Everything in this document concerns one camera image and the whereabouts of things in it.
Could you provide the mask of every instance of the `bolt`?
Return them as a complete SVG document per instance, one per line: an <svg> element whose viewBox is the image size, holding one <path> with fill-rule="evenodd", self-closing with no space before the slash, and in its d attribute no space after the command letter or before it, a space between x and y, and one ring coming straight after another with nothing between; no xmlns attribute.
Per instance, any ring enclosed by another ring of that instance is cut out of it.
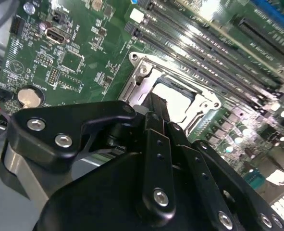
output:
<svg viewBox="0 0 284 231"><path fill-rule="evenodd" d="M30 119L26 125L33 131L42 131L46 127L45 122L40 119Z"/></svg>
<svg viewBox="0 0 284 231"><path fill-rule="evenodd" d="M155 202L162 207L166 207L169 204L169 198L162 190L155 190L153 198L155 199Z"/></svg>
<svg viewBox="0 0 284 231"><path fill-rule="evenodd" d="M26 2L23 5L23 9L28 15L33 15L35 14L35 11L36 11L35 6L30 2Z"/></svg>
<svg viewBox="0 0 284 231"><path fill-rule="evenodd" d="M142 65L140 67L140 74L141 75L146 75L147 74L147 67L145 65Z"/></svg>
<svg viewBox="0 0 284 231"><path fill-rule="evenodd" d="M55 143L62 148L69 148L73 144L73 140L66 135L58 135L55 137Z"/></svg>
<svg viewBox="0 0 284 231"><path fill-rule="evenodd" d="M264 215L264 214L260 214L260 219L261 219L261 221L266 225L266 226L268 226L269 228L272 228L272 223L271 223L271 221L266 217L266 215Z"/></svg>
<svg viewBox="0 0 284 231"><path fill-rule="evenodd" d="M180 126L178 124L174 124L173 126L177 131L180 131Z"/></svg>
<svg viewBox="0 0 284 231"><path fill-rule="evenodd" d="M200 146L201 146L203 149L207 149L207 146L206 146L204 143L200 143Z"/></svg>
<svg viewBox="0 0 284 231"><path fill-rule="evenodd" d="M272 219L274 220L275 224L277 224L278 227L280 227L281 229L283 228L283 224L276 216L272 215Z"/></svg>
<svg viewBox="0 0 284 231"><path fill-rule="evenodd" d="M220 222L222 223L223 226L225 226L228 230L233 229L232 220L230 220L230 218L227 216L226 213L224 213L223 211L220 211L218 216L219 216L219 220L220 220Z"/></svg>

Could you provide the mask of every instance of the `black plastic part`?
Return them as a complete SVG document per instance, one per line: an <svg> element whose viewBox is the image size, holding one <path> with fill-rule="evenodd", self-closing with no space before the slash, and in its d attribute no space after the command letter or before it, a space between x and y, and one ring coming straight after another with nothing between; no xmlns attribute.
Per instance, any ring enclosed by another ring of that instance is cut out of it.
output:
<svg viewBox="0 0 284 231"><path fill-rule="evenodd" d="M135 116L135 111L122 101L32 108L12 116L7 137L12 149L23 157L48 170L64 172L70 169L81 151L81 138L85 131L96 134L111 124L130 123ZM27 122L34 118L44 121L45 129L30 130ZM55 137L60 134L72 139L70 147L56 144Z"/></svg>
<svg viewBox="0 0 284 231"><path fill-rule="evenodd" d="M13 33L19 36L22 34L24 26L25 26L25 20L23 18L15 16L12 20L10 33Z"/></svg>
<svg viewBox="0 0 284 231"><path fill-rule="evenodd" d="M26 194L24 188L22 187L16 175L8 171L6 166L4 165L4 158L5 158L5 153L7 150L7 145L8 145L8 142L6 141L3 146L3 150L1 153L1 157L0 157L0 179L7 187L13 189L20 195L29 199L28 195Z"/></svg>
<svg viewBox="0 0 284 231"><path fill-rule="evenodd" d="M234 209L240 223L249 231L284 231L284 220L204 141L195 141L192 148L200 151L221 192L227 191L234 198ZM276 216L282 223L281 229L272 220L272 228L260 219Z"/></svg>
<svg viewBox="0 0 284 231"><path fill-rule="evenodd" d="M57 191L40 215L37 231L156 230L136 212L143 155L123 154ZM176 213L162 231L211 231L189 175L173 169Z"/></svg>
<svg viewBox="0 0 284 231"><path fill-rule="evenodd" d="M6 102L14 97L15 94L13 92L0 88L0 102Z"/></svg>
<svg viewBox="0 0 284 231"><path fill-rule="evenodd" d="M142 106L148 108L152 112L155 112L157 115L163 118L164 121L169 122L170 116L166 103L166 100L151 92L143 101Z"/></svg>
<svg viewBox="0 0 284 231"><path fill-rule="evenodd" d="M144 169L140 177L142 193L137 200L136 209L143 221L150 226L162 227L173 219L176 212L170 141L163 135L163 119L155 113L148 112L145 115L144 128ZM166 206L156 203L155 190L167 194L169 202Z"/></svg>

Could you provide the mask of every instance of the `microchip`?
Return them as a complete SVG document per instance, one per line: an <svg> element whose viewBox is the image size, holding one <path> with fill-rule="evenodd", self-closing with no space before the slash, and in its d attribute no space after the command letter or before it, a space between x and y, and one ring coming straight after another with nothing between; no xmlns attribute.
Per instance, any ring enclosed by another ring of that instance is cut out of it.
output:
<svg viewBox="0 0 284 231"><path fill-rule="evenodd" d="M105 37L107 35L107 30L103 27L101 27L98 31L98 34L102 37Z"/></svg>
<svg viewBox="0 0 284 231"><path fill-rule="evenodd" d="M16 16L12 20L10 33L13 33L15 35L21 35L24 26L25 26L25 20Z"/></svg>
<svg viewBox="0 0 284 231"><path fill-rule="evenodd" d="M113 14L113 7L107 5L106 8L104 9L103 15L110 18L112 14Z"/></svg>
<svg viewBox="0 0 284 231"><path fill-rule="evenodd" d="M83 56L67 51L64 53L62 58L62 66L70 70L71 72L77 73L80 69L81 63L83 62Z"/></svg>
<svg viewBox="0 0 284 231"><path fill-rule="evenodd" d="M93 0L92 8L95 11L100 11L102 7L102 0Z"/></svg>

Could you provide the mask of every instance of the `pcie slot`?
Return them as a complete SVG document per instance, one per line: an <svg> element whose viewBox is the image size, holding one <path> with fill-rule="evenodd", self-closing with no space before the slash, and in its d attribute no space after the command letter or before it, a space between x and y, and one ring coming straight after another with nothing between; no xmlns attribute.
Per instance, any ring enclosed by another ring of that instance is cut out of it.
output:
<svg viewBox="0 0 284 231"><path fill-rule="evenodd" d="M147 31L151 31L150 34L154 34L156 39L158 39L162 44L172 43L172 45L179 47L181 49L184 49L185 52L189 54L190 57L194 58L195 60L198 60L198 62L201 63L201 65L207 66L210 70L213 70L218 75L222 77L227 77L228 82L242 88L244 92L247 92L251 95L253 95L255 98L258 98L262 101L265 101L266 96L262 95L260 92L258 92L256 89L252 89L250 86L245 84L242 80L237 79L236 77L232 76L233 74L228 73L227 70L222 71L218 68L214 67L211 63L209 63L207 60L205 60L202 56L200 56L197 52L199 49L194 50L191 46L185 44L180 39L176 40L175 38L168 35L165 31L163 31L161 28L154 27L150 24L146 26Z"/></svg>
<svg viewBox="0 0 284 231"><path fill-rule="evenodd" d="M190 36L190 34L186 33L183 28L179 27L174 22L170 21L169 19L165 18L164 16L158 14L158 13L152 13L149 17L150 21L148 24L154 25L156 27L160 27L160 24L166 24L169 27L171 27L175 32L177 33L177 36L180 38L185 38L186 42L188 43L191 41L191 44L196 44L201 49L204 50L204 52L201 54L205 59L207 59L209 62L211 62L213 65L217 66L218 68L225 68L226 71L230 76L233 76L234 73L230 72L230 69L233 69L236 71L237 74L240 74L242 77L247 79L250 84L255 85L259 89L263 89L264 91L267 91L269 88L275 91L276 89L269 85L268 87L265 87L265 83L262 82L260 78L255 78L252 74L250 74L247 70L245 70L241 65L238 65L231 61L231 59L226 58L221 53L215 51L213 46L209 46L207 43L204 43L204 41L200 40L198 36ZM164 31L165 33L168 33L170 36L174 36L174 34L169 33L168 30Z"/></svg>
<svg viewBox="0 0 284 231"><path fill-rule="evenodd" d="M207 29L201 27L193 20L186 18L178 11L172 9L169 6L166 6L165 3L163 2L157 0L153 0L152 2L153 5L149 10L155 13L156 17L160 18L164 23L168 24L175 30L180 31L185 35L190 35L190 37L194 37L199 41L201 41L202 43L206 44L208 47L210 47L213 50L213 52L220 54L225 59L228 59L235 66L239 67L245 73L249 74L249 76L252 79L254 79L256 82L259 82L262 85L268 85L267 82L261 81L262 77L266 77L267 79L272 80L274 85L276 84L278 85L276 89L279 89L280 86L283 84L282 81L279 80L279 78L271 76L265 72L261 72L257 65L251 62L247 62L245 57L243 57L237 51L232 50L232 48L229 48L227 45L225 45L223 42L221 42L219 39L213 36ZM192 32L194 30L199 31L200 32L199 35ZM248 71L240 63L244 63L250 66L254 74Z"/></svg>
<svg viewBox="0 0 284 231"><path fill-rule="evenodd" d="M246 18L236 19L234 25L241 29L246 35L251 37L260 46L264 47L270 54L280 57L280 60L284 62L284 47L275 40L267 36L261 28L254 25Z"/></svg>

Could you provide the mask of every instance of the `ram slot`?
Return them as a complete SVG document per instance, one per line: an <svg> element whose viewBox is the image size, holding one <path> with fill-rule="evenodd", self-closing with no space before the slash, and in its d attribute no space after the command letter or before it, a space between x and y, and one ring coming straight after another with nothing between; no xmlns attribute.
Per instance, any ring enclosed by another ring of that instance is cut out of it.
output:
<svg viewBox="0 0 284 231"><path fill-rule="evenodd" d="M125 30L133 36L137 37L140 42L149 45L151 48L154 48L155 50L160 51L161 53L164 53L165 55L179 62L185 69L192 72L191 76L198 76L202 72L202 75L210 83L210 86L213 87L215 92L224 95L228 92L230 95L233 95L234 98L238 99L241 102L244 102L247 105L254 103L251 99L252 97L247 96L245 92L239 92L239 89L235 89L228 84L222 84L218 80L218 76L214 72L211 72L210 70L205 71L205 69L198 68L197 64L193 65L194 62L192 60L186 59L182 55L175 52L175 50L173 50L169 46L161 45L158 42L158 38L153 38L153 36L149 34L149 32L145 33L137 29L133 30L133 28L135 28L133 25L127 25L125 27Z"/></svg>
<svg viewBox="0 0 284 231"><path fill-rule="evenodd" d="M145 33L149 33L155 39L157 39L161 44L171 44L172 47L181 48L183 51L187 53L189 57L192 57L191 60L196 60L195 63L200 63L199 66L205 66L210 70L214 70L221 78L224 80L228 79L227 84L232 84L234 86L237 86L243 90L243 92L247 92L254 96L255 98L260 99L262 103L264 103L267 99L267 97L263 94L261 94L258 90L252 89L248 84L243 82L242 80L237 79L236 77L232 76L228 73L228 71L222 71L218 68L214 67L210 62L205 60L201 53L205 52L202 48L198 46L189 46L187 43L184 43L181 39L175 39L169 34L166 33L162 28L160 28L158 25L154 26L151 24L148 25L141 25L141 30L143 30Z"/></svg>
<svg viewBox="0 0 284 231"><path fill-rule="evenodd" d="M235 65L232 61L225 58L224 55L216 52L213 46L209 46L200 40L199 37L191 36L186 33L182 28L178 27L177 24L171 22L169 19L161 16L157 13L151 13L148 16L148 25L153 25L155 27L161 27L161 25L166 25L164 27L164 32L169 36L177 37L179 40L182 40L190 47L193 47L196 52L199 53L204 59L215 65L220 69L224 69L225 72L230 76L240 76L244 82L246 82L246 87L250 88L251 86L256 86L258 90L262 89L263 91L268 91L268 89L272 89L272 92L276 90L272 85L265 86L265 84L260 80L260 78L255 78L248 71L245 71L242 67Z"/></svg>
<svg viewBox="0 0 284 231"><path fill-rule="evenodd" d="M153 5L148 9L150 15L157 17L173 29L183 33L190 38L197 39L200 43L210 47L214 53L229 60L249 75L251 81L256 84L266 85L273 90L277 90L283 84L279 78L265 73L254 63L249 63L241 54L229 48L222 41L213 36L207 29L201 27L193 20L183 16L180 12L166 6L165 3L153 0Z"/></svg>
<svg viewBox="0 0 284 231"><path fill-rule="evenodd" d="M246 18L234 20L234 25L253 39L254 42L266 49L270 54L279 57L284 64L284 47L275 40L269 38L269 36L262 32L262 29L258 28Z"/></svg>

